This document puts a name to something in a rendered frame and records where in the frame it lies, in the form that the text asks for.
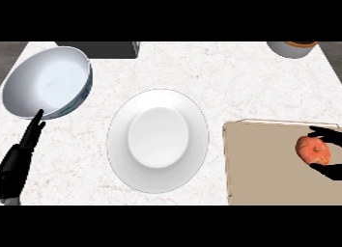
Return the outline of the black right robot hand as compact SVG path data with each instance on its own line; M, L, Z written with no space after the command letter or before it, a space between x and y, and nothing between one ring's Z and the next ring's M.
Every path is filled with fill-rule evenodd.
M342 132L319 126L310 126L310 129L313 130L308 134L310 137L319 137L326 143L342 148ZM342 164L311 163L310 167L332 180L342 180Z

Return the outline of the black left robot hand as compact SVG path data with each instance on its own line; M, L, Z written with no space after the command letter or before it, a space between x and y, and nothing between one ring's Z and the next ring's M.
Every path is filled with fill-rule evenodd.
M25 186L31 157L46 123L40 109L25 130L21 142L13 144L0 163L0 199L16 198Z

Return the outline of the orange squash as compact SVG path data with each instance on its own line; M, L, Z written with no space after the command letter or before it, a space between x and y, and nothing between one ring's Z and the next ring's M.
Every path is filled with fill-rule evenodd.
M330 149L317 137L301 136L295 144L295 151L307 164L326 165L330 161Z

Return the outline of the beige tray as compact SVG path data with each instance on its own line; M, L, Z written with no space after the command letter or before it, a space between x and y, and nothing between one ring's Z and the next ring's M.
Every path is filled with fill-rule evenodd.
M342 205L342 181L301 160L295 144L311 124L263 120L223 126L229 203L236 205Z

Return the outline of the white oval plate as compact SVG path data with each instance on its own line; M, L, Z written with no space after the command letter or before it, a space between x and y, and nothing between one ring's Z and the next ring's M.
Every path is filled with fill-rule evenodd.
M113 115L106 156L121 181L146 193L165 193L193 178L208 153L209 133L193 100L174 90L133 96Z

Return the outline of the white bowl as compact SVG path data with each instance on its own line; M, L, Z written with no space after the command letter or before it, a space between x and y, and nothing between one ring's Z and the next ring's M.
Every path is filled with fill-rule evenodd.
M34 54L10 72L3 87L3 105L19 118L31 120L40 109L43 119L69 114L83 104L93 87L93 68L84 52L57 46Z

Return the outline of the dark grey appliance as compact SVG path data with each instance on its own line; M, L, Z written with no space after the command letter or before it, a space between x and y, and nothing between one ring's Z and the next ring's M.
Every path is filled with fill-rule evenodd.
M78 48L90 59L136 59L139 41L57 41L57 46Z

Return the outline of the grey pot with orange rim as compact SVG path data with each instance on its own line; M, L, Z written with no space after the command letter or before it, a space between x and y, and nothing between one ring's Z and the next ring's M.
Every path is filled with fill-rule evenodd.
M314 47L316 41L268 41L267 45L276 54L289 59L299 59L308 55Z

